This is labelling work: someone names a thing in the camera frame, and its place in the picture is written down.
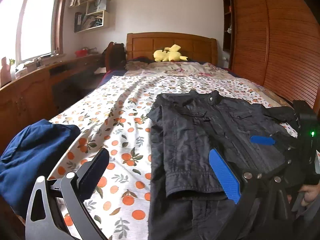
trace dark clothing pile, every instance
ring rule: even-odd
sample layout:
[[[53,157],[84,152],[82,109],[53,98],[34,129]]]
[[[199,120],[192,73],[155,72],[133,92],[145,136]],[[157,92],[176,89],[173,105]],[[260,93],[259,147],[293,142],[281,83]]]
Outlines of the dark clothing pile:
[[[43,119],[12,139],[0,157],[0,194],[17,215],[26,218],[37,177],[49,176],[79,134],[76,125]]]
[[[217,149],[239,169],[270,172],[283,164],[288,146],[255,144],[250,137],[277,133],[279,141],[289,141],[279,123],[292,120],[294,111],[191,90],[158,95],[147,116],[154,124],[149,239],[203,240],[215,238],[235,207],[209,164],[209,151]]]

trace yellow plush toy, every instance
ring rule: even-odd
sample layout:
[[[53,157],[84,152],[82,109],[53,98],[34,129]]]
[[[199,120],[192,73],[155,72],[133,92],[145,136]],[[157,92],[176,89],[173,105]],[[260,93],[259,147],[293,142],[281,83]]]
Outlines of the yellow plush toy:
[[[153,54],[156,62],[160,61],[187,61],[188,57],[181,56],[178,50],[181,49],[180,46],[174,44],[171,48],[164,48],[164,50],[156,50]]]

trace blue gripper pad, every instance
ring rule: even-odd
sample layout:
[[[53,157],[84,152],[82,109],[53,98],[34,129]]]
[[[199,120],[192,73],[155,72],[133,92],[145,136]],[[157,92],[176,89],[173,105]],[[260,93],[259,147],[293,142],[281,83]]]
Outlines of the blue gripper pad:
[[[274,145],[276,143],[276,141],[272,137],[257,136],[257,135],[251,136],[250,142],[263,144],[263,145]]]
[[[209,152],[209,163],[228,199],[237,204],[241,196],[240,183],[216,149]]]

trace louvered wardrobe door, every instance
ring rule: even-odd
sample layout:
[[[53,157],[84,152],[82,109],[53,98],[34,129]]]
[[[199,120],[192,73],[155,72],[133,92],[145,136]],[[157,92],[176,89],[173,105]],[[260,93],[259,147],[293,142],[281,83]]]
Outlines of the louvered wardrobe door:
[[[320,27],[304,0],[266,0],[269,57],[264,86],[316,106],[320,81]]]
[[[266,72],[268,15],[265,0],[234,0],[232,71],[263,85]]]

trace white wall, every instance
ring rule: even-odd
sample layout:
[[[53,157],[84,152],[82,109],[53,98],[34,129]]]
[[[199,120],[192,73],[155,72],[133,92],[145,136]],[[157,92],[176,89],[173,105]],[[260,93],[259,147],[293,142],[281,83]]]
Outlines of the white wall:
[[[109,28],[78,33],[82,46],[102,52],[110,41],[126,44],[127,33],[189,33],[217,39],[223,66],[223,0],[112,0],[109,16]]]
[[[75,13],[78,8],[69,8],[71,0],[66,0],[63,15],[63,53],[67,54],[63,60],[76,57],[75,51],[81,49],[82,37],[80,33],[74,33]]]

